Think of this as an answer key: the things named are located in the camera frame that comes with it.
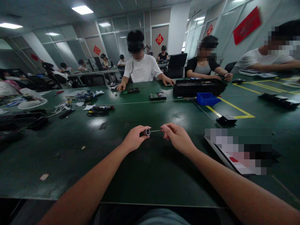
red banner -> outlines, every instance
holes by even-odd
[[[234,43],[238,45],[249,34],[262,24],[258,7],[255,7],[251,13],[240,23],[233,31]]]
[[[157,43],[158,45],[160,45],[160,44],[162,43],[162,41],[163,41],[162,35],[159,34],[158,37],[155,39],[155,41],[156,41],[156,43]]]
[[[94,47],[94,52],[97,54],[97,55],[99,55],[100,54],[100,49],[95,45],[95,47]]]
[[[31,53],[31,58],[32,58],[33,60],[35,60],[35,61],[38,61],[38,57],[37,57],[35,54],[32,54],[32,53]]]
[[[207,36],[208,35],[210,35],[210,33],[212,32],[212,30],[213,30],[213,25],[210,25],[210,27],[208,28],[208,30],[207,30]]]

hand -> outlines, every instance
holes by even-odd
[[[121,83],[119,84],[119,86],[117,87],[117,90],[118,90],[118,91],[124,91],[125,88],[126,88],[126,83],[125,83],[125,81],[122,80],[122,82],[121,82]]]
[[[141,143],[144,140],[150,138],[150,136],[146,136],[146,135],[140,137],[140,133],[146,129],[151,129],[151,127],[148,126],[144,127],[140,125],[132,128],[120,146],[128,150],[128,152],[132,152],[136,150],[138,147],[140,147]]]
[[[167,83],[171,84],[172,86],[173,86],[173,84],[175,84],[175,81],[172,80],[172,79],[170,79],[170,78],[168,78],[168,77],[166,77],[166,75],[164,75],[162,77],[162,81],[163,81],[163,83],[164,83],[165,86],[167,86]]]
[[[185,154],[196,148],[183,127],[174,123],[167,123],[162,125],[161,128],[164,131],[163,138],[171,140],[173,146],[181,153]]]
[[[232,73],[227,73],[227,74],[225,75],[225,78],[224,78],[224,80],[226,80],[227,82],[229,82],[229,81],[231,81],[231,79],[232,79],[232,76],[233,76],[233,74],[232,74]]]
[[[218,79],[218,80],[221,80],[221,78],[217,75],[208,75],[208,78],[207,79]]]

black cable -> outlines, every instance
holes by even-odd
[[[107,116],[109,114],[109,111],[104,108],[92,108],[87,113],[87,116],[89,117],[99,117],[99,116]]]

ceiling light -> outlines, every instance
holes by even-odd
[[[197,19],[195,19],[195,20],[202,20],[202,19],[204,19],[205,17],[199,17],[199,18],[197,18]]]
[[[90,10],[86,5],[74,7],[72,9],[81,15],[93,13],[93,11]]]
[[[101,27],[109,27],[109,26],[111,26],[108,22],[105,22],[105,23],[99,23],[99,25],[100,25]]]
[[[52,32],[50,32],[50,33],[45,33],[46,35],[50,35],[50,36],[57,36],[57,35],[60,35],[60,34],[57,34],[57,33],[52,33]]]
[[[0,27],[9,28],[9,29],[18,29],[23,26],[11,24],[11,23],[2,23],[2,24],[0,24]]]

gray top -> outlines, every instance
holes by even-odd
[[[209,67],[209,64],[207,64],[206,66],[204,67],[200,67],[200,66],[196,66],[196,69],[195,69],[195,73],[199,73],[199,74],[205,74],[205,75],[208,75],[209,72],[210,72],[210,67]]]

